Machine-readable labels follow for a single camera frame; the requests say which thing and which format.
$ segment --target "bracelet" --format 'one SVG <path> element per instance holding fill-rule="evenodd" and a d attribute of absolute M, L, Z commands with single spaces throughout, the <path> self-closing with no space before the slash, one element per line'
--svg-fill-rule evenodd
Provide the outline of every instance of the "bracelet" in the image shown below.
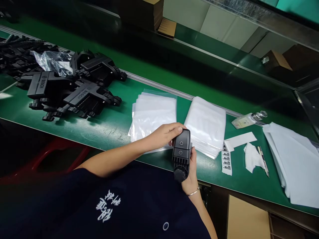
<path fill-rule="evenodd" d="M 198 188 L 197 188 L 197 190 L 195 191 L 195 192 L 193 192 L 193 193 L 191 193 L 191 194 L 186 194 L 187 196 L 192 196 L 192 195 L 194 195 L 195 193 L 197 193 L 199 191 L 199 186 L 198 186 Z"/>

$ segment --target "bosch logo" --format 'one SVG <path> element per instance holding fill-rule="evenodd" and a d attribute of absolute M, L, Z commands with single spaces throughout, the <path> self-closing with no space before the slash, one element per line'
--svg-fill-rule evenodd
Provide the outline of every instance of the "bosch logo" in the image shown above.
<path fill-rule="evenodd" d="M 87 92 L 88 92 L 87 90 L 83 91 L 77 98 L 81 99 L 83 96 L 85 96 Z"/>
<path fill-rule="evenodd" d="M 40 81 L 40 88 L 43 88 L 44 87 L 44 85 L 46 84 L 46 79 L 45 78 L 47 78 L 46 76 L 42 76 L 42 78 L 44 78 L 44 79 L 41 79 L 41 81 Z"/>

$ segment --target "red chair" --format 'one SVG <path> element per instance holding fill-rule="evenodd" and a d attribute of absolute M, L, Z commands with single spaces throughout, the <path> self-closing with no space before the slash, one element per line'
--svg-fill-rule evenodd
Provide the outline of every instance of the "red chair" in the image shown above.
<path fill-rule="evenodd" d="M 82 148 L 82 151 L 71 164 L 71 166 L 64 171 L 60 172 L 38 172 L 37 168 L 40 163 L 53 151 L 55 150 L 65 150 L 68 148 Z M 85 159 L 91 147 L 79 144 L 67 139 L 63 139 L 60 137 L 55 137 L 55 139 L 50 142 L 39 154 L 36 156 L 31 162 L 27 165 L 20 168 L 18 171 L 13 174 L 0 178 L 0 184 L 16 184 L 21 183 L 26 180 L 36 180 L 43 179 L 44 177 L 54 176 L 58 174 L 65 174 L 71 172 L 73 169 L 78 167 L 82 161 Z"/>

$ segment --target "stack of plastic bags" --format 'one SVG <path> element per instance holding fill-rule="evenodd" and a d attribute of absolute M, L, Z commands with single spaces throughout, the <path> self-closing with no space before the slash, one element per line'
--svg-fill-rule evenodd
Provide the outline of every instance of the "stack of plastic bags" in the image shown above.
<path fill-rule="evenodd" d="M 162 124 L 176 122 L 176 106 L 177 96 L 145 89 L 132 105 L 132 125 L 128 134 L 131 142 L 145 138 Z M 166 145 L 151 152 L 171 148 Z"/>
<path fill-rule="evenodd" d="M 190 105 L 184 125 L 191 132 L 191 142 L 196 150 L 215 159 L 224 144 L 225 110 L 196 96 Z"/>
<path fill-rule="evenodd" d="M 310 140 L 275 123 L 263 126 L 285 194 L 292 204 L 319 208 L 319 152 Z"/>

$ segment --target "pen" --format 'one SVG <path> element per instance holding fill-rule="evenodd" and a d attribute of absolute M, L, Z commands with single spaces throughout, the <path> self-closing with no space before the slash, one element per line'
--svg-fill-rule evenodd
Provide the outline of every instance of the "pen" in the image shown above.
<path fill-rule="evenodd" d="M 266 160 L 265 160 L 265 158 L 264 158 L 263 151 L 262 151 L 261 147 L 259 147 L 259 146 L 257 146 L 257 149 L 258 149 L 258 151 L 259 151 L 260 156 L 261 156 L 261 157 L 263 158 L 263 160 L 264 160 L 264 164 L 265 164 L 265 167 L 266 167 L 265 172 L 266 172 L 267 176 L 269 177 L 269 171 L 268 171 L 268 167 L 267 167 L 267 164 L 266 164 Z"/>

